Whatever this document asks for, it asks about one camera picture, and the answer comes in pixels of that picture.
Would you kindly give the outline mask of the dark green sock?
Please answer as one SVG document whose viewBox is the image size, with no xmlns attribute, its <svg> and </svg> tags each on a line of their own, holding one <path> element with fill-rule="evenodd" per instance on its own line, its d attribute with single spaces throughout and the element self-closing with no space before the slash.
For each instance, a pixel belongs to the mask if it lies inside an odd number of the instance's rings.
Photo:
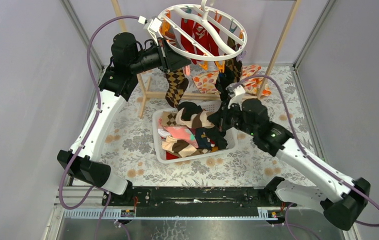
<svg viewBox="0 0 379 240">
<path fill-rule="evenodd" d="M 177 106 L 177 110 L 182 111 L 181 119 L 183 121 L 190 121 L 192 115 L 201 113 L 203 111 L 201 106 L 197 105 L 194 102 L 190 102 L 190 101 L 181 102 Z"/>
</svg>

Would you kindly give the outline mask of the white round sock hanger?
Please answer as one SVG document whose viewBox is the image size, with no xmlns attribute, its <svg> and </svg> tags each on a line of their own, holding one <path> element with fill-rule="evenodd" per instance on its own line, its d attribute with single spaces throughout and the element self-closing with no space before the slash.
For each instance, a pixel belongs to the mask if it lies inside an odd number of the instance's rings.
<svg viewBox="0 0 379 240">
<path fill-rule="evenodd" d="M 213 8 L 214 1 L 201 4 L 176 4 L 156 18 L 154 35 L 166 38 L 177 54 L 194 61 L 222 62 L 240 56 L 248 42 L 242 24 L 234 17 Z M 167 37 L 175 33 L 176 40 Z"/>
</svg>

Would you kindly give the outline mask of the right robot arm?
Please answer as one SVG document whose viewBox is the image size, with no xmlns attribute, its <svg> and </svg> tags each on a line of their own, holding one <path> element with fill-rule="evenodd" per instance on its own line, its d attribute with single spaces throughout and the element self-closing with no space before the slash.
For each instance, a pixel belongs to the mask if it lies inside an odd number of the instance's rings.
<svg viewBox="0 0 379 240">
<path fill-rule="evenodd" d="M 344 231 L 350 230 L 367 206 L 361 196 L 370 193 L 371 184 L 366 179 L 353 179 L 298 146 L 289 130 L 270 120 L 268 109 L 259 100 L 251 98 L 231 106 L 223 103 L 207 119 L 220 130 L 235 128 L 252 136 L 260 150 L 289 164 L 315 184 L 306 187 L 275 177 L 264 192 L 267 204 L 277 206 L 283 201 L 304 205 Z"/>
</svg>

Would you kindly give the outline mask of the brown yellow argyle sock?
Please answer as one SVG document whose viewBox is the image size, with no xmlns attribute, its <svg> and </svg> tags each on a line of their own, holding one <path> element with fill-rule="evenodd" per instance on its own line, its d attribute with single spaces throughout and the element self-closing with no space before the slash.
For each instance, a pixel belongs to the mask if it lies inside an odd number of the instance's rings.
<svg viewBox="0 0 379 240">
<path fill-rule="evenodd" d="M 188 88 L 189 80 L 185 76 L 182 68 L 167 72 L 165 78 L 168 83 L 165 100 L 171 107 L 176 108 Z"/>
</svg>

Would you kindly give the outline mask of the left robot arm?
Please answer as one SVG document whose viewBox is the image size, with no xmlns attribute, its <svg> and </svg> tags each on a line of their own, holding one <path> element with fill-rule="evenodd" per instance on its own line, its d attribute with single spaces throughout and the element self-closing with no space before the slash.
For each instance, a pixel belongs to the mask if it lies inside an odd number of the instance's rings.
<svg viewBox="0 0 379 240">
<path fill-rule="evenodd" d="M 137 86 L 138 74 L 152 69 L 170 73 L 191 63 L 189 58 L 173 50 L 176 43 L 165 36 L 147 42 L 149 46 L 140 44 L 129 32 L 113 37 L 109 65 L 97 86 L 100 96 L 76 141 L 69 150 L 60 150 L 57 155 L 57 161 L 68 175 L 112 192 L 113 199 L 122 206 L 133 198 L 127 188 L 129 182 L 101 162 L 109 130 Z"/>
</svg>

